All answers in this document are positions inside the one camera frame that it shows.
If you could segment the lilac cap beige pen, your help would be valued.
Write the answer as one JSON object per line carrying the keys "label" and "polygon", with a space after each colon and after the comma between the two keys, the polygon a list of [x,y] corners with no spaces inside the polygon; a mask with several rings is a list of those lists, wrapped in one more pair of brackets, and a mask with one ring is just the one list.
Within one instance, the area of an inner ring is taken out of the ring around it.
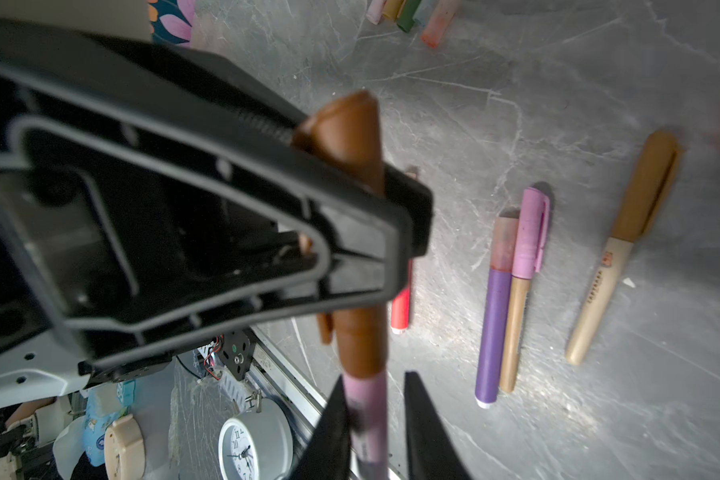
{"label": "lilac cap beige pen", "polygon": [[499,388],[515,389],[526,302],[534,275],[542,268],[551,200],[541,190],[524,190],[517,230]]}

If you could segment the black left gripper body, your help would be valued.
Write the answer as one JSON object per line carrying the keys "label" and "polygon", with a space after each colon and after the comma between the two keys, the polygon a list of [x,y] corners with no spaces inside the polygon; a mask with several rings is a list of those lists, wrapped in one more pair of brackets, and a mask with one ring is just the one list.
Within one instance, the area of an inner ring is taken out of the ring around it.
{"label": "black left gripper body", "polygon": [[228,60],[0,19],[0,409],[148,374],[294,310],[258,174],[170,133],[284,146],[305,113]]}

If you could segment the green pen cap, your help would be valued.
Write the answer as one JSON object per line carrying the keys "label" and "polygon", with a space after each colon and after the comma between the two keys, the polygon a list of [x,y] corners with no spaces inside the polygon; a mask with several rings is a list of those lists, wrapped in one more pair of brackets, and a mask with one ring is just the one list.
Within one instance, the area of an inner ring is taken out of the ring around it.
{"label": "green pen cap", "polygon": [[405,0],[403,2],[396,18],[396,25],[400,30],[405,33],[411,31],[415,23],[414,16],[420,5],[421,0]]}

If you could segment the tan pen cap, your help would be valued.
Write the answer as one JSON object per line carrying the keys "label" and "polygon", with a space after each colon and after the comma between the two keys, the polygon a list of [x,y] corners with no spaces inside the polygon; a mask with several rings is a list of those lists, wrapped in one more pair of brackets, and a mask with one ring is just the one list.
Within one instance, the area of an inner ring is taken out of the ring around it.
{"label": "tan pen cap", "polygon": [[386,0],[382,9],[382,16],[390,21],[395,21],[405,0]]}

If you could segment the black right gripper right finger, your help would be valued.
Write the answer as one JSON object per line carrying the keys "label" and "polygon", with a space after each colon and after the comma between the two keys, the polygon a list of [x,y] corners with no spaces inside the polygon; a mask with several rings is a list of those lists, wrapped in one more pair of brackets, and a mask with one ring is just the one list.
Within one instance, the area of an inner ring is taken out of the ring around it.
{"label": "black right gripper right finger", "polygon": [[470,479],[417,372],[405,373],[404,400],[408,478]]}

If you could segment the brown lilac pen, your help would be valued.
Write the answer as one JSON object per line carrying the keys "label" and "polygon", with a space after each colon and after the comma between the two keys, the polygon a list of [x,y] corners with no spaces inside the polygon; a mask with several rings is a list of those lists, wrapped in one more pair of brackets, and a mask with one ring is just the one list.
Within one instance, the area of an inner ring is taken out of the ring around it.
{"label": "brown lilac pen", "polygon": [[[291,145],[385,193],[377,99],[361,90],[337,99],[299,125]],[[317,316],[321,341],[337,341],[352,447],[361,479],[387,479],[388,331],[384,304]]]}

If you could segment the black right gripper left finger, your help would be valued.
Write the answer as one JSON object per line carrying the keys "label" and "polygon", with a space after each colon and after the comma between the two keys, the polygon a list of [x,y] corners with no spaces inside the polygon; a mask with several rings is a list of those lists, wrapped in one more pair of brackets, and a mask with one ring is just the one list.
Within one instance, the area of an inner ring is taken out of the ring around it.
{"label": "black right gripper left finger", "polygon": [[339,377],[290,479],[347,480],[350,464],[350,415],[343,379]]}

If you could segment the beige capybara pen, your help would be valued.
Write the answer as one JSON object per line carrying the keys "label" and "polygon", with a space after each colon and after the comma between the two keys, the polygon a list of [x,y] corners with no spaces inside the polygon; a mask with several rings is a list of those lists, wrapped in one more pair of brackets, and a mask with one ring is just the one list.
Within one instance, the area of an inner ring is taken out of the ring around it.
{"label": "beige capybara pen", "polygon": [[673,133],[658,130],[647,138],[568,341],[565,358],[570,364],[585,359],[635,243],[649,231],[669,196],[681,156]]}

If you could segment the pink highlighter pen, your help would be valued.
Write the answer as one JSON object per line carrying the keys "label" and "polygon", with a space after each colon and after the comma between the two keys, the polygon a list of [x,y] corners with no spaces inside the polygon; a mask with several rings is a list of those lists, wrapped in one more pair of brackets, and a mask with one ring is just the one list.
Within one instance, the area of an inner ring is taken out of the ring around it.
{"label": "pink highlighter pen", "polygon": [[412,286],[413,286],[413,270],[414,261],[408,263],[407,283],[405,288],[394,299],[391,306],[390,328],[393,334],[400,335],[404,333],[410,325],[411,305],[412,305]]}

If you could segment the purple highlighter pen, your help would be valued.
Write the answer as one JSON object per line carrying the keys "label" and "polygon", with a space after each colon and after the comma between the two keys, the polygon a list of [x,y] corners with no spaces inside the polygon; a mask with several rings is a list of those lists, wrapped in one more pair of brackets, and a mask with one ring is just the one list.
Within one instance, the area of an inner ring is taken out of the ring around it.
{"label": "purple highlighter pen", "polygon": [[489,409],[498,396],[518,223],[517,218],[498,217],[494,224],[475,383],[482,409]]}

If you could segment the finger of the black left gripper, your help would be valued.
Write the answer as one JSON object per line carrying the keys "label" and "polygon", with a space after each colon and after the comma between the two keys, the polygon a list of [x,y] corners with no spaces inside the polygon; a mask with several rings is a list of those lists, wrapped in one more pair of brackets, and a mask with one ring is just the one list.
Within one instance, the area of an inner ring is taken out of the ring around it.
{"label": "finger of the black left gripper", "polygon": [[306,236],[309,253],[239,245],[241,264],[216,286],[222,299],[260,298],[259,310],[317,312],[384,303],[407,281],[409,260],[426,254],[434,198],[424,184],[385,164],[383,189],[320,159],[316,141],[290,145],[296,128],[278,113],[237,110],[235,138],[220,159],[230,177],[218,196]]}

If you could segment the white analog clock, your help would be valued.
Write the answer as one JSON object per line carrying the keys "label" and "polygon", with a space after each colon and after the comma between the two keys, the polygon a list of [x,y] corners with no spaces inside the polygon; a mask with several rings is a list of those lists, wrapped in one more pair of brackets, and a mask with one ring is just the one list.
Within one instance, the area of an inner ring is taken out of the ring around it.
{"label": "white analog clock", "polygon": [[293,462],[293,437],[280,406],[263,399],[258,407],[226,420],[218,438],[222,478],[285,479]]}

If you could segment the pink pen cap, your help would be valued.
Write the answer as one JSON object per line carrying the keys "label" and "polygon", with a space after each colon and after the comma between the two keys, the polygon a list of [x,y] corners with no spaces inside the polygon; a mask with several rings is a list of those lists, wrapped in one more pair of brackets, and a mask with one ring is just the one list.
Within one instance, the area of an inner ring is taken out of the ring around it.
{"label": "pink pen cap", "polygon": [[366,19],[377,25],[382,18],[382,12],[385,6],[386,0],[371,0],[366,10]]}

